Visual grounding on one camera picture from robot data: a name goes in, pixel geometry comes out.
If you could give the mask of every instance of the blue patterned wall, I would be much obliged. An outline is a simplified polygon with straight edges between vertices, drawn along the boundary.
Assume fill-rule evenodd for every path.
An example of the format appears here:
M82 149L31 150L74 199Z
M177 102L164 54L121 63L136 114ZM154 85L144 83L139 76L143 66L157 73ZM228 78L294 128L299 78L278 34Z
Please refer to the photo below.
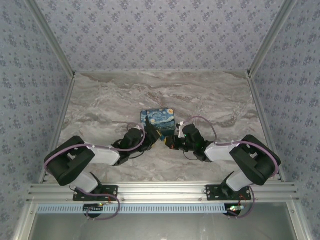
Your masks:
M73 70L247 70L283 0L37 0Z
M0 9L0 239L9 240L69 80L23 0L1 0Z
M319 0L298 0L254 79L287 180L320 239Z

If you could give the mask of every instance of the mounting plate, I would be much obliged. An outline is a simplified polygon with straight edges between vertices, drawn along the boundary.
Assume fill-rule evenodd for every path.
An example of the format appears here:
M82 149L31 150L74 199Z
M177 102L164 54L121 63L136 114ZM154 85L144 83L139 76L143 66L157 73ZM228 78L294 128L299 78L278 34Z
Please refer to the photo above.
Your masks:
M205 194L206 199L208 201L240 201L244 200L240 197L240 195L244 196L246 200L251 200L251 193L248 186L242 188L240 191L238 191L237 194L234 194L231 197L226 197L222 193L221 185L206 185L205 186Z
M118 196L118 186L117 185L100 185L92 192L92 194L110 194L113 196ZM88 196L83 194L81 191L75 189L73 194L73 201L75 202L115 202L116 200L112 197L107 196Z

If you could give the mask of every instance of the gray marble tabletop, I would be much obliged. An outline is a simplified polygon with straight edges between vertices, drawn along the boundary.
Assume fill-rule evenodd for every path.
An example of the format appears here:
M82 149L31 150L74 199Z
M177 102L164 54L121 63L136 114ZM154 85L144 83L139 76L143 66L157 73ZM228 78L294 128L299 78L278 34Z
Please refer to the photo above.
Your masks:
M194 72L93 72L75 75L75 85L59 144L74 135L96 145L110 145L127 132L127 123L140 122L141 110L174 109L175 120L203 116L211 121L218 142L252 134L265 143L258 113L243 73ZM193 123L202 136L214 139L202 120ZM222 181L238 170L231 161L192 161L182 151L170 150L158 141L143 156L121 166L90 164L102 182ZM48 182L55 182L47 177Z

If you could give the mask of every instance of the small painted box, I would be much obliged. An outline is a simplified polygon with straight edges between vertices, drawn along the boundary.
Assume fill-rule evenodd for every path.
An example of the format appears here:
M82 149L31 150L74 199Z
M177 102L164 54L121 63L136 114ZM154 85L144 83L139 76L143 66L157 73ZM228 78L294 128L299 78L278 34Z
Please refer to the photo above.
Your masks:
M141 111L141 123L146 126L146 117L164 137L175 134L175 114L172 108L150 109Z

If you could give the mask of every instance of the floral wallpaper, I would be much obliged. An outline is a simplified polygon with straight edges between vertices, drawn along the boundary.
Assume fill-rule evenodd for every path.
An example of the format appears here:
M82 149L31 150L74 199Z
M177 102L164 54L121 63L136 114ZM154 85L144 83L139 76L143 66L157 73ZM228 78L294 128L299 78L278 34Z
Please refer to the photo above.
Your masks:
M288 181L320 239L320 2L298 0L254 79Z
M0 240L9 240L69 80L24 1L2 0L0 9Z
M246 70L283 0L37 0L73 70Z

